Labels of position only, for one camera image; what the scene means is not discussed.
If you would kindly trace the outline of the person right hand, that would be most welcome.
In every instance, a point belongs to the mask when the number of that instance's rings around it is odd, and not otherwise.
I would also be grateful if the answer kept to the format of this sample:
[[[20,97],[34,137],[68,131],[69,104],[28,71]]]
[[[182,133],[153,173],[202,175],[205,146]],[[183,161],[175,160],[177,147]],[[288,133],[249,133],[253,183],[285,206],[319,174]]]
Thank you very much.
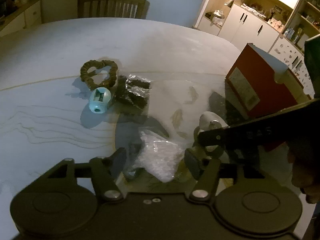
[[[319,146],[298,141],[287,142],[287,146],[292,184],[305,195],[307,203],[319,203]]]

